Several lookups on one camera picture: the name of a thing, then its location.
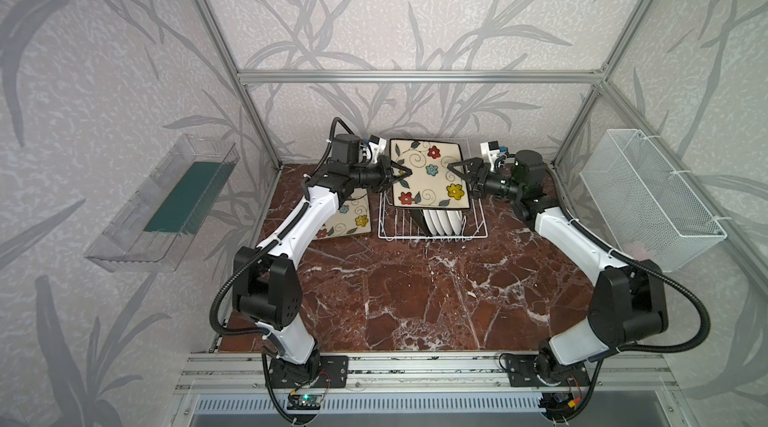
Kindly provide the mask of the square floral plate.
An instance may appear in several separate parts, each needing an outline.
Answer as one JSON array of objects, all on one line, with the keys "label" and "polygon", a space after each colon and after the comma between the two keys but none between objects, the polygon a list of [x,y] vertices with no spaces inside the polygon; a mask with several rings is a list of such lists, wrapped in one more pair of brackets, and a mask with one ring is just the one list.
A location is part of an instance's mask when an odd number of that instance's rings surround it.
[{"label": "square floral plate", "polygon": [[339,210],[322,225],[315,238],[323,240],[369,234],[371,217],[368,191],[357,188],[339,207]]}]

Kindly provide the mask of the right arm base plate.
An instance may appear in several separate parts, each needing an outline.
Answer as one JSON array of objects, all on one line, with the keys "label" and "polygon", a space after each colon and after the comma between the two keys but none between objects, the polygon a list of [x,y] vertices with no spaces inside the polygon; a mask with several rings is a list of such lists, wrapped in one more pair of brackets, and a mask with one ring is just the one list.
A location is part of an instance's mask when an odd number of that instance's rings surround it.
[{"label": "right arm base plate", "polygon": [[590,386],[589,372],[583,363],[564,366],[543,353],[502,353],[498,362],[511,387],[568,389]]}]

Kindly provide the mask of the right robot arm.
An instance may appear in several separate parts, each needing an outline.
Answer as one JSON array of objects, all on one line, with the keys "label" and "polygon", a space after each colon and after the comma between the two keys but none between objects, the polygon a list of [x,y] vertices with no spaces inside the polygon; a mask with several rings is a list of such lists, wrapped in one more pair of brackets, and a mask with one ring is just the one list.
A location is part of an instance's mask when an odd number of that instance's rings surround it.
[{"label": "right robot arm", "polygon": [[500,161],[479,157],[453,162],[448,169],[464,181],[471,197],[494,196],[510,202],[518,218],[557,247],[593,285],[585,318],[541,344],[539,371],[544,374],[595,362],[666,331],[664,284],[657,277],[660,269],[651,262],[633,266],[580,230],[559,199],[546,193],[549,169],[539,153],[522,150],[509,164],[507,175],[498,168]]}]

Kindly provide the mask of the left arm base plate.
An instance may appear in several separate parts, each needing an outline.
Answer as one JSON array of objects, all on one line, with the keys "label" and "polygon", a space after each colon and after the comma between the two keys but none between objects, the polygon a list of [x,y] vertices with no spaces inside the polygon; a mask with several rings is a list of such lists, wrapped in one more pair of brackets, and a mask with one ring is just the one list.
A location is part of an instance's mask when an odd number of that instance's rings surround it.
[{"label": "left arm base plate", "polygon": [[349,373],[349,357],[345,355],[319,355],[306,364],[292,364],[282,359],[271,359],[267,373],[273,388],[298,387],[344,388]]}]

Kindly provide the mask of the black square plate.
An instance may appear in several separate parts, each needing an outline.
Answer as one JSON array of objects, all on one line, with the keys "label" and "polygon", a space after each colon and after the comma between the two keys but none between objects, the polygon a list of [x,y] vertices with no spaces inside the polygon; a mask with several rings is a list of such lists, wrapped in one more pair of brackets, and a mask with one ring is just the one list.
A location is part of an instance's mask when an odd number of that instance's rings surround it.
[{"label": "black square plate", "polygon": [[419,232],[425,237],[433,235],[430,227],[427,225],[424,212],[421,209],[410,209],[409,214],[413,223],[418,227]]},{"label": "black square plate", "polygon": [[421,139],[392,139],[392,160],[412,169],[410,189],[392,188],[395,207],[406,209],[467,210],[470,197],[456,174],[447,166],[463,160],[457,142]]}]

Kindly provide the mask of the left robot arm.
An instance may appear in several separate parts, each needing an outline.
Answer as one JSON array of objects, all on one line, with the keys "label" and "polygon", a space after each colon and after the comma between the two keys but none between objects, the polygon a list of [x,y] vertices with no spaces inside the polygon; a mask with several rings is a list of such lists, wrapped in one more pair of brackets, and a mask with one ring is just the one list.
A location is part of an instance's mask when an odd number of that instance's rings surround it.
[{"label": "left robot arm", "polygon": [[300,261],[326,222],[358,189],[381,192],[411,174],[387,154],[387,140],[340,134],[302,181],[302,197],[277,229],[254,248],[242,247],[233,274],[222,287],[232,310],[250,320],[248,328],[227,327],[227,335],[260,334],[288,364],[309,366],[317,341],[300,317],[303,291]]}]

